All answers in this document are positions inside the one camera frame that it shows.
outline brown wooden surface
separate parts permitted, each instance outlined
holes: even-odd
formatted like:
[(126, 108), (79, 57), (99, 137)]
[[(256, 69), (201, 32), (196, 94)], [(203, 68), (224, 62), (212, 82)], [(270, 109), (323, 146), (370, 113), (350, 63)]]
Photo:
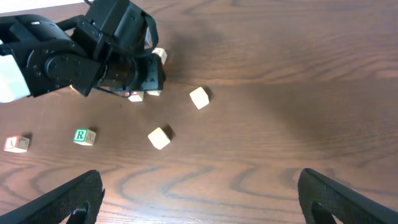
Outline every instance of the brown wooden surface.
[[(137, 4), (169, 51), (162, 96), (63, 89), (0, 105), (1, 139), (32, 133), (27, 153), (0, 153), (0, 213), (97, 169), (98, 223), (303, 223), (305, 167), (398, 210), (397, 1)], [(198, 111), (189, 93), (203, 85)], [(158, 151), (147, 135), (166, 125)], [(76, 128), (96, 128), (95, 145), (72, 143)]]

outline cube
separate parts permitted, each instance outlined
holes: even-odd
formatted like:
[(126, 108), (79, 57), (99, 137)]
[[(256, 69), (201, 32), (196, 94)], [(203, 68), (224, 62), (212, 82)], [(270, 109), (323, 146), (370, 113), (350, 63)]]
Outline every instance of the cube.
[(190, 96), (198, 110), (209, 104), (209, 96), (202, 87), (199, 87), (191, 92)]
[(143, 91), (137, 91), (137, 92), (132, 92), (129, 100), (131, 102), (142, 102), (144, 100), (144, 92)]
[(166, 133), (164, 133), (161, 128), (155, 129), (155, 131), (148, 135), (148, 138), (158, 150), (163, 149), (170, 143), (169, 137), (167, 137)]
[(82, 146), (92, 146), (94, 144), (96, 133), (89, 129), (77, 129), (73, 142)]
[(152, 96), (160, 96), (160, 93), (162, 92), (162, 90), (152, 90), (152, 91), (147, 91), (147, 93), (149, 94), (149, 95), (152, 95)]
[(163, 65), (166, 63), (167, 53), (165, 49), (156, 47), (152, 53), (157, 54), (160, 57), (160, 59), (162, 59)]
[(29, 147), (29, 138), (21, 136), (11, 136), (6, 139), (4, 150), (7, 152), (22, 153), (26, 152)]

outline small block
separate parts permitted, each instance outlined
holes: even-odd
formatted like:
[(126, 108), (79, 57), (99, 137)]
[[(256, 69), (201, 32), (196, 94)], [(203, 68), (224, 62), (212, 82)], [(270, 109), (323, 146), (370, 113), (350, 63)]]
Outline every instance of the small block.
[(29, 147), (29, 138), (21, 136), (11, 136), (6, 139), (4, 150), (7, 152), (22, 153), (26, 152)]
[(169, 137), (167, 137), (166, 133), (164, 133), (161, 128), (155, 129), (155, 131), (148, 135), (148, 138), (158, 150), (163, 149), (170, 143)]
[(144, 101), (144, 92), (143, 91), (137, 91), (131, 93), (131, 96), (129, 97), (129, 100), (131, 102), (142, 102)]
[(94, 144), (96, 133), (89, 129), (77, 129), (73, 142), (82, 146), (92, 146)]
[(190, 96), (198, 110), (209, 104), (209, 96), (202, 87), (199, 87), (191, 92)]
[(162, 59), (163, 65), (166, 63), (167, 53), (165, 49), (156, 47), (152, 53), (159, 55), (159, 57)]
[(152, 96), (160, 96), (161, 92), (162, 90), (147, 91), (147, 93)]

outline wooden block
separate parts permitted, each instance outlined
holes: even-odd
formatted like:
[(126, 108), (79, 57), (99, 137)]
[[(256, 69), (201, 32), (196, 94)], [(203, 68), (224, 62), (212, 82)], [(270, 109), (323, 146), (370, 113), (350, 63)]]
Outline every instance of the wooden block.
[(160, 93), (162, 92), (162, 90), (152, 90), (152, 91), (147, 91), (147, 93), (149, 94), (149, 95), (152, 95), (152, 96), (160, 96)]
[(6, 138), (6, 143), (4, 144), (4, 150), (15, 153), (26, 152), (29, 147), (29, 141), (29, 138), (24, 138), (21, 136), (8, 137)]
[(92, 146), (94, 144), (96, 133), (89, 129), (77, 129), (73, 142), (82, 146)]
[(166, 63), (167, 53), (165, 49), (156, 47), (152, 53), (159, 55), (159, 57), (162, 59), (163, 65)]
[(191, 92), (190, 96), (198, 110), (209, 104), (209, 96), (202, 87), (199, 87)]
[(161, 128), (155, 129), (155, 131), (148, 135), (148, 138), (158, 150), (163, 149), (170, 143), (169, 137), (167, 137), (166, 133), (164, 133)]
[(131, 102), (142, 102), (142, 101), (144, 101), (144, 92), (143, 91), (132, 92), (131, 96), (129, 97), (129, 100)]

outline white cube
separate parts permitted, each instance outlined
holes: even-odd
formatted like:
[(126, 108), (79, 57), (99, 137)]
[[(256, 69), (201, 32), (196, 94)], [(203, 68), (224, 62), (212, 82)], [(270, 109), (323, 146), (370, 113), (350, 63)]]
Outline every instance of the white cube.
[(162, 64), (166, 63), (167, 53), (165, 49), (156, 47), (152, 53), (159, 55), (159, 57), (162, 59)]
[(129, 100), (131, 102), (142, 102), (144, 100), (144, 92), (143, 91), (137, 91), (137, 92), (132, 92)]
[(209, 96), (202, 87), (197, 88), (190, 93), (191, 99), (198, 110), (209, 104)]
[(21, 136), (11, 136), (6, 139), (4, 150), (7, 152), (22, 153), (26, 152), (29, 147), (29, 138)]
[(92, 146), (94, 144), (96, 133), (89, 129), (77, 129), (73, 142), (82, 146)]
[(170, 143), (169, 137), (167, 137), (166, 133), (164, 133), (161, 128), (155, 129), (155, 131), (148, 135), (148, 138), (158, 150), (163, 149)]
[(160, 93), (162, 92), (162, 90), (152, 90), (152, 91), (147, 91), (147, 93), (149, 94), (149, 95), (152, 95), (152, 96), (160, 96)]

